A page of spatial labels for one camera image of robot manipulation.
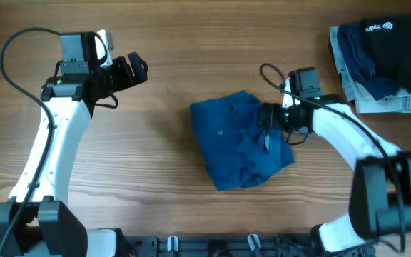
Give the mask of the blue t-shirt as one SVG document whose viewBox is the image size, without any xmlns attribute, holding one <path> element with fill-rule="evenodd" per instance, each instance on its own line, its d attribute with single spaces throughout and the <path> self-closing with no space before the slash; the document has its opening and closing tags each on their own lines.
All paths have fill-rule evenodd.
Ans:
<svg viewBox="0 0 411 257">
<path fill-rule="evenodd" d="M 258 186 L 295 163 L 281 130 L 258 125 L 262 107 L 246 91 L 190 105 L 193 132 L 217 190 Z"/>
</svg>

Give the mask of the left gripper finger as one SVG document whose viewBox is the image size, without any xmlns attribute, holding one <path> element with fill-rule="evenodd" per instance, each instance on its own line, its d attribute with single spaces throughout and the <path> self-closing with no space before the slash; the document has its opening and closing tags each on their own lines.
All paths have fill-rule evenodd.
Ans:
<svg viewBox="0 0 411 257">
<path fill-rule="evenodd" d="M 142 64 L 141 57 L 136 52 L 129 53 L 128 60 L 130 61 L 130 64 Z"/>
<path fill-rule="evenodd" d="M 134 73 L 134 84 L 142 84 L 148 80 L 148 64 L 143 60 L 142 64 L 131 64 Z"/>
</svg>

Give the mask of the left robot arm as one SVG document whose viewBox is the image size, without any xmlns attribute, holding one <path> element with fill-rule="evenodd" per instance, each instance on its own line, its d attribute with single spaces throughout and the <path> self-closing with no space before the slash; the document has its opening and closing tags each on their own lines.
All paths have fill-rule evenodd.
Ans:
<svg viewBox="0 0 411 257">
<path fill-rule="evenodd" d="M 94 109 L 145 82 L 148 65 L 135 52 L 112 57 L 105 30 L 60 39 L 62 59 L 35 98 L 41 120 L 29 159 L 0 202 L 0 256 L 134 256 L 121 229 L 85 228 L 69 208 L 69 182 Z"/>
</svg>

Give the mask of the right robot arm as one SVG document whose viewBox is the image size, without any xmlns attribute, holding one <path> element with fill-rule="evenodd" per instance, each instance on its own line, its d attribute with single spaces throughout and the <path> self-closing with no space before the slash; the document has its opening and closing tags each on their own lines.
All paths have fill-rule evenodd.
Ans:
<svg viewBox="0 0 411 257">
<path fill-rule="evenodd" d="M 324 94 L 313 67 L 291 71 L 278 84 L 262 77 L 283 97 L 279 104 L 263 104 L 260 126 L 289 136 L 316 133 L 353 170 L 347 213 L 311 229 L 309 252 L 341 256 L 378 243 L 391 247 L 385 237 L 397 235 L 396 252 L 404 253 L 411 232 L 411 151 L 378 136 L 337 94 Z"/>
</svg>

